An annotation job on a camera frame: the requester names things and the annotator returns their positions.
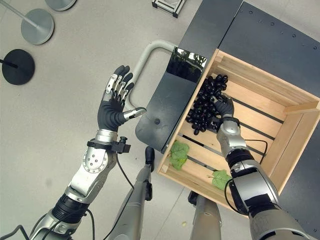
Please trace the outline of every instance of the cable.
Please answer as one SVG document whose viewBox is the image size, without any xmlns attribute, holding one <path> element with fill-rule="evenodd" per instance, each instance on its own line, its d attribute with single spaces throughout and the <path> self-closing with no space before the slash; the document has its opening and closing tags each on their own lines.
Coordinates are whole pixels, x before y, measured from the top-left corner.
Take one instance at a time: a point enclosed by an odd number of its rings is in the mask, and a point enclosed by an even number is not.
<svg viewBox="0 0 320 240">
<path fill-rule="evenodd" d="M 31 230 L 31 232 L 30 232 L 30 235 L 29 235 L 29 237 L 31 237 L 31 235 L 34 233 L 34 231 L 36 230 L 36 227 L 38 226 L 38 224 L 40 223 L 40 221 L 42 220 L 42 219 L 44 219 L 44 217 L 46 216 L 47 214 L 44 214 L 42 217 L 40 217 L 39 218 L 39 220 L 35 223 L 35 225 L 33 226 L 33 228 L 32 228 L 32 230 Z"/>
<path fill-rule="evenodd" d="M 225 186 L 224 186 L 224 198 L 225 198 L 226 202 L 228 203 L 228 205 L 230 206 L 230 208 L 232 208 L 233 211 L 237 212 L 238 214 L 244 215 L 243 213 L 241 213 L 241 212 L 239 212 L 237 209 L 235 209 L 235 208 L 230 204 L 230 202 L 229 202 L 229 200 L 228 200 L 228 198 L 227 198 L 227 186 L 228 186 L 228 184 L 229 184 L 232 180 L 233 180 L 232 178 L 229 179 L 229 180 L 226 182 Z"/>
<path fill-rule="evenodd" d="M 90 217 L 91 217 L 91 223 L 92 223 L 92 240 L 95 240 L 95 239 L 96 239 L 96 237 L 95 237 L 95 235 L 96 235 L 96 233 L 95 233 L 95 218 L 94 218 L 93 213 L 92 213 L 89 209 L 87 209 L 86 212 L 88 212 L 89 215 L 90 215 Z"/>
<path fill-rule="evenodd" d="M 265 140 L 256 140 L 256 139 L 245 139 L 245 141 L 255 141 L 255 142 L 264 142 L 265 143 L 265 149 L 264 149 L 264 153 L 262 155 L 262 158 L 259 162 L 259 164 L 261 165 L 262 161 L 264 160 L 266 154 L 267 154 L 267 150 L 268 150 L 268 142 Z"/>
<path fill-rule="evenodd" d="M 12 232 L 0 237 L 0 240 L 5 240 L 5 239 L 12 237 L 13 235 L 15 235 L 18 232 L 18 230 L 20 230 L 22 232 L 22 234 L 26 240 L 30 240 L 28 237 L 28 234 L 26 233 L 26 231 L 22 225 L 16 226 L 16 228 Z"/>
<path fill-rule="evenodd" d="M 135 190 L 135 187 L 134 187 L 134 186 L 133 186 L 133 184 L 130 182 L 130 180 L 129 180 L 129 178 L 127 177 L 127 175 L 126 175 L 125 171 L 123 170 L 123 168 L 122 168 L 122 167 L 121 167 L 121 165 L 120 165 L 120 162 L 119 162 L 119 159 L 118 159 L 118 155 L 116 155 L 116 163 L 118 164 L 118 166 L 119 166 L 119 168 L 120 168 L 120 170 L 121 170 L 121 172 L 122 172 L 123 176 L 125 177 L 125 179 L 126 179 L 126 180 L 127 180 L 127 182 L 129 183 L 129 185 L 131 186 L 132 191 L 131 191 L 131 193 L 130 193 L 130 195 L 129 195 L 128 199 L 126 200 L 126 202 L 125 202 L 125 204 L 124 204 L 124 206 L 123 206 L 123 208 L 122 208 L 122 210 L 121 210 L 121 212 L 120 212 L 119 216 L 117 217 L 117 219 L 116 219 L 116 221 L 115 221 L 115 223 L 114 223 L 114 225 L 113 225 L 112 229 L 111 229 L 111 230 L 110 230 L 110 232 L 105 236 L 105 238 L 104 238 L 103 240 L 106 240 L 106 239 L 109 237 L 109 235 L 112 233 L 112 231 L 115 229 L 115 227 L 116 227 L 116 225 L 117 225 L 117 223 L 118 223 L 118 221 L 119 221 L 119 219 L 120 219 L 120 217 L 121 217 L 122 213 L 124 212 L 124 210 L 125 210 L 125 208 L 126 208 L 126 206 L 127 206 L 128 202 L 129 202 L 129 199 L 131 198 L 132 193 L 133 193 L 133 192 L 134 192 L 134 190 Z"/>
</svg>

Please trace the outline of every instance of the black stand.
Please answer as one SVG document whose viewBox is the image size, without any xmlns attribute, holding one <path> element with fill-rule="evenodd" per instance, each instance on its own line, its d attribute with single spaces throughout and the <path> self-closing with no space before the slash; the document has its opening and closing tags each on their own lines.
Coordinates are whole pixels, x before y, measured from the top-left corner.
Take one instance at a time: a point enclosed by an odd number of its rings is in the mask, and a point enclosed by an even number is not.
<svg viewBox="0 0 320 240">
<path fill-rule="evenodd" d="M 9 52 L 2 63 L 2 74 L 10 84 L 22 85 L 30 81 L 35 73 L 35 61 L 22 49 Z"/>
</svg>

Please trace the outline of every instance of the gray robot arm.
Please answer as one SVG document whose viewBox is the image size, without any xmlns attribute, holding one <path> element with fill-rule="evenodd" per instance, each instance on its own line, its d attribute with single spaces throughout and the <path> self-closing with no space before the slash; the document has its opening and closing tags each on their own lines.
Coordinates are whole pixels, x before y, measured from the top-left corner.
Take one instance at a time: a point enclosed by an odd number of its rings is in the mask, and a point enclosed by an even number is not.
<svg viewBox="0 0 320 240">
<path fill-rule="evenodd" d="M 279 195 L 260 164 L 254 160 L 241 137 L 230 97 L 216 100 L 221 113 L 217 139 L 232 176 L 231 195 L 239 213 L 248 215 L 253 240 L 309 239 L 301 226 L 279 206 Z"/>
<path fill-rule="evenodd" d="M 132 78 L 132 73 L 126 75 L 129 70 L 129 66 L 122 65 L 110 77 L 98 110 L 99 130 L 95 138 L 87 142 L 80 168 L 55 207 L 36 226 L 31 240 L 42 239 L 45 235 L 46 240 L 68 239 L 104 186 L 117 162 L 117 153 L 129 152 L 125 137 L 117 142 L 118 127 L 146 112 L 142 107 L 123 112 L 126 97 L 134 86 L 133 83 L 127 84 Z"/>
</svg>

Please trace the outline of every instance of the metal frame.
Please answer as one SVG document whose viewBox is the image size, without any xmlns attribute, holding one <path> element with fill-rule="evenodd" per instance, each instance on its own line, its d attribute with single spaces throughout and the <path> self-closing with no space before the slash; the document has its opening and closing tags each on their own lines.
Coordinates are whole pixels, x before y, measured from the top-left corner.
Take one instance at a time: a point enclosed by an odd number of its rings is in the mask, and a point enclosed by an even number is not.
<svg viewBox="0 0 320 240">
<path fill-rule="evenodd" d="M 175 4 L 169 3 L 165 0 L 152 0 L 152 6 L 154 8 L 161 8 L 172 14 L 175 18 L 178 18 L 178 15 L 184 6 L 186 0 L 178 0 Z"/>
</svg>

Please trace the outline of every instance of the green leaf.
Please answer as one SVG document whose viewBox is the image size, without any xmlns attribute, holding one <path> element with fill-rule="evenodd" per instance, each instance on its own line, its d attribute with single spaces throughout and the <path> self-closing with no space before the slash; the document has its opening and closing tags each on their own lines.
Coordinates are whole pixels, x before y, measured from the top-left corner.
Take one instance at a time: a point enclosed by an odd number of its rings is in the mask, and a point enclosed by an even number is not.
<svg viewBox="0 0 320 240">
<path fill-rule="evenodd" d="M 231 179 L 226 170 L 214 171 L 212 175 L 212 184 L 221 190 L 225 189 L 227 181 Z"/>
<path fill-rule="evenodd" d="M 189 146 L 187 144 L 179 141 L 173 143 L 170 149 L 170 163 L 175 169 L 181 170 L 183 164 L 187 161 L 188 151 Z"/>
</svg>

